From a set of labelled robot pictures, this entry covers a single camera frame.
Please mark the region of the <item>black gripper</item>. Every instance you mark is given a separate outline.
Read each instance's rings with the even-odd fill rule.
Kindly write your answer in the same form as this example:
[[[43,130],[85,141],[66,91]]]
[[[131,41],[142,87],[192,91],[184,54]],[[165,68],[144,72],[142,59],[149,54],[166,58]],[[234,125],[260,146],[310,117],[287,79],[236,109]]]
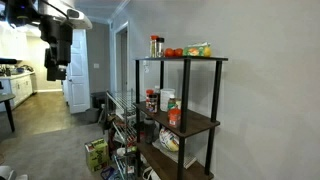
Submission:
[[[44,66],[47,68],[47,80],[65,80],[66,67],[71,62],[73,29],[67,22],[57,21],[53,17],[43,16],[40,20],[40,38],[49,44],[45,49]]]

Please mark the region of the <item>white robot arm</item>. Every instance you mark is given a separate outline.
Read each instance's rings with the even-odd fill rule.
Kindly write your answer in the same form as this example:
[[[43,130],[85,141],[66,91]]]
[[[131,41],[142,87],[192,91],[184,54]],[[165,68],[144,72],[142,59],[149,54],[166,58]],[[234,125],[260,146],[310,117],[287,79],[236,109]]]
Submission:
[[[74,29],[91,29],[89,18],[74,7],[74,0],[1,0],[1,20],[12,28],[36,26],[40,38],[49,44],[44,66],[47,80],[65,80],[71,62]]]

